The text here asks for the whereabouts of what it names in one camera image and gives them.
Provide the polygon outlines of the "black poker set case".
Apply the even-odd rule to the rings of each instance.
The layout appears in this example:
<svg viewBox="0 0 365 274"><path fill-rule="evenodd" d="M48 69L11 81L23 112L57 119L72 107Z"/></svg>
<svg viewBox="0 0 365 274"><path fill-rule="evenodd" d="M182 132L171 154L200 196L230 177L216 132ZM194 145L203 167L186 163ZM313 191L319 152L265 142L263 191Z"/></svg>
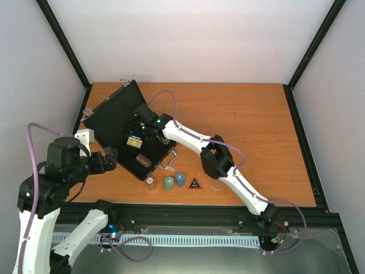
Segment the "black poker set case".
<svg viewBox="0 0 365 274"><path fill-rule="evenodd" d="M117 149L117 162L139 180L145 180L176 146L170 140L168 144L147 143L143 141L141 123L133 112L146 101L135 80L123 85L93 110L85 110L82 123L94 130L96 141L103 147ZM126 145L130 135L140 137L141 149ZM152 165L144 168L135 157L146 156Z"/></svg>

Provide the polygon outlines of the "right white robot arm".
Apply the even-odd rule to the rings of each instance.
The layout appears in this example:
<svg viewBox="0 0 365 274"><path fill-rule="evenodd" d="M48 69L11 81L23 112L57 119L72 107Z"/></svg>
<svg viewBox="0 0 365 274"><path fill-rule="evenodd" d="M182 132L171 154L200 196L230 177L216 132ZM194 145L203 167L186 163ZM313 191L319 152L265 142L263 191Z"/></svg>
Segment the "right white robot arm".
<svg viewBox="0 0 365 274"><path fill-rule="evenodd" d="M233 156L222 137L210 137L183 126L171 116L154 112L137 115L142 130L152 136L175 141L200 156L202 169L212 179L226 184L247 206L249 212L257 216L257 227L269 230L277 216L278 208L269 203L240 173Z"/></svg>

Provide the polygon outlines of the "dark green poker chip stack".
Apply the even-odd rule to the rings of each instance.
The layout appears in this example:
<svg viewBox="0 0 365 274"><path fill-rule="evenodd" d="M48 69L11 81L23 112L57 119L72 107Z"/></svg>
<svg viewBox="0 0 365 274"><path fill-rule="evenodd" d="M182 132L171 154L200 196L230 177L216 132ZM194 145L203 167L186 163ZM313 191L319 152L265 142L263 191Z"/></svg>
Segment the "dark green poker chip stack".
<svg viewBox="0 0 365 274"><path fill-rule="evenodd" d="M163 144L168 144L170 142L169 139L167 138L160 138L160 141L163 143Z"/></svg>

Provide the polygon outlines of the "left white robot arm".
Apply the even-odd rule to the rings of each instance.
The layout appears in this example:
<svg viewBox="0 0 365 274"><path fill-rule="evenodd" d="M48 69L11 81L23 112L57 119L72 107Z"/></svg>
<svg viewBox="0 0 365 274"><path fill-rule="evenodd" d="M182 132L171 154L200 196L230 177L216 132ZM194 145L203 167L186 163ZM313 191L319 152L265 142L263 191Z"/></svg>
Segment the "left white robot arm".
<svg viewBox="0 0 365 274"><path fill-rule="evenodd" d="M118 225L114 204L98 200L69 237L51 247L55 223L70 189L85 183L90 175L116 168L117 150L107 147L104 152L90 152L75 137L59 137L49 144L46 161L19 188L21 237L14 273L71 273L89 241L103 228Z"/></svg>

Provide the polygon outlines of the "blue yellow card deck box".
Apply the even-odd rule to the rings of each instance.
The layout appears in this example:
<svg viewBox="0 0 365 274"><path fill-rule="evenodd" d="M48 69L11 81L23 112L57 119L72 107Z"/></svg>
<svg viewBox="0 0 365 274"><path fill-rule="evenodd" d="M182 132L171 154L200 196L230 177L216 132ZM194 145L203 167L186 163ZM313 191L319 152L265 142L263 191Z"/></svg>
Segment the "blue yellow card deck box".
<svg viewBox="0 0 365 274"><path fill-rule="evenodd" d="M142 139L140 137L137 137L137 136L134 136L134 135L130 135L127 138L126 145L128 145L130 147L137 148L137 149L141 149L142 143L143 143L143 141L142 141Z"/></svg>

